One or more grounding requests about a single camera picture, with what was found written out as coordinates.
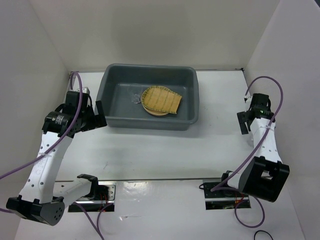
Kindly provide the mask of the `tan plate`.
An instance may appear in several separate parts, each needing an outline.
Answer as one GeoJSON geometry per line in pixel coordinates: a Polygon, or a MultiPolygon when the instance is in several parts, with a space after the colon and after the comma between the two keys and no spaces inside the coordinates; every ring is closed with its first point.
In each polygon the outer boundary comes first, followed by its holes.
{"type": "Polygon", "coordinates": [[[143,108],[144,108],[144,110],[145,110],[147,113],[149,113],[149,114],[151,114],[151,115],[153,115],[153,116],[165,116],[165,115],[168,115],[167,112],[161,112],[161,111],[151,110],[151,109],[148,109],[148,108],[146,108],[146,107],[144,107],[144,106],[143,106],[143,108]]]}

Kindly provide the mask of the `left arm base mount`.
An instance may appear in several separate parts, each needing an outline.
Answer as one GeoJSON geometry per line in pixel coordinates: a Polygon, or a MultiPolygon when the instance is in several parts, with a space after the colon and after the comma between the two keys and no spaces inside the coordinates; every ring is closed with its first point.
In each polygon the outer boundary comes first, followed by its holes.
{"type": "Polygon", "coordinates": [[[96,194],[94,198],[81,197],[76,203],[88,213],[98,213],[103,208],[105,208],[104,212],[114,212],[117,183],[115,181],[100,181],[98,184],[102,188],[100,193],[96,194]]]}

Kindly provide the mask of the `clear plastic cup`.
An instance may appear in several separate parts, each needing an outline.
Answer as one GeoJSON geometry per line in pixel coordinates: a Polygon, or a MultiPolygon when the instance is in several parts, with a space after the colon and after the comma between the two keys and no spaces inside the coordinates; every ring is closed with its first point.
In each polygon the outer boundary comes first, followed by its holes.
{"type": "Polygon", "coordinates": [[[139,104],[141,102],[142,88],[132,87],[129,89],[131,102],[134,104],[139,104]]]}

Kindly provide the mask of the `woven bamboo tray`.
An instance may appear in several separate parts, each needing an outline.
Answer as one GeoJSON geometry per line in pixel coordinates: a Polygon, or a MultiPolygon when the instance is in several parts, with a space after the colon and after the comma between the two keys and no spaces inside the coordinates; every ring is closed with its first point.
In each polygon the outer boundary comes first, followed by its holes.
{"type": "Polygon", "coordinates": [[[150,110],[168,114],[177,114],[182,96],[167,87],[153,85],[141,96],[141,104],[150,110]]]}

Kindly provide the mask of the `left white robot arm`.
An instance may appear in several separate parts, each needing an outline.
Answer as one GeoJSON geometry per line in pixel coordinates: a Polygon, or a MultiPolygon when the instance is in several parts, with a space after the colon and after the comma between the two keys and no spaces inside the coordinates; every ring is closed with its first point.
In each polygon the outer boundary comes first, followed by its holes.
{"type": "Polygon", "coordinates": [[[108,187],[96,176],[80,174],[76,180],[54,188],[64,158],[76,133],[107,125],[101,106],[94,113],[88,87],[66,94],[65,103],[50,112],[42,126],[38,160],[34,163],[24,187],[16,197],[7,200],[6,208],[22,219],[55,226],[65,208],[80,198],[107,200],[108,187]]]}

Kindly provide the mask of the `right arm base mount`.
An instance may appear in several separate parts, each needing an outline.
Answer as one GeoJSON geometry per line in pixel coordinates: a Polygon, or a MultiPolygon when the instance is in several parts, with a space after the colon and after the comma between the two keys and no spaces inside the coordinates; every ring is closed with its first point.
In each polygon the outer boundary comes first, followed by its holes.
{"type": "Polygon", "coordinates": [[[226,189],[211,191],[218,183],[217,179],[208,179],[198,186],[203,191],[206,210],[234,209],[238,203],[240,203],[239,209],[251,208],[249,196],[246,194],[226,189]]]}

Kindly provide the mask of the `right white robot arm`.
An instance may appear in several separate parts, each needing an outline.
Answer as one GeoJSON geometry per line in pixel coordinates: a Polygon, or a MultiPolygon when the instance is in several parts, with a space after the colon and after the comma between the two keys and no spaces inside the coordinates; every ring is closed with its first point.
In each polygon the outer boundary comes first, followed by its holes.
{"type": "Polygon", "coordinates": [[[279,156],[273,121],[269,123],[274,113],[271,112],[269,96],[255,93],[246,98],[248,110],[237,113],[237,118],[243,135],[251,135],[253,147],[257,151],[241,173],[219,184],[220,193],[231,196],[237,189],[265,201],[275,202],[289,176],[290,168],[279,156]]]}

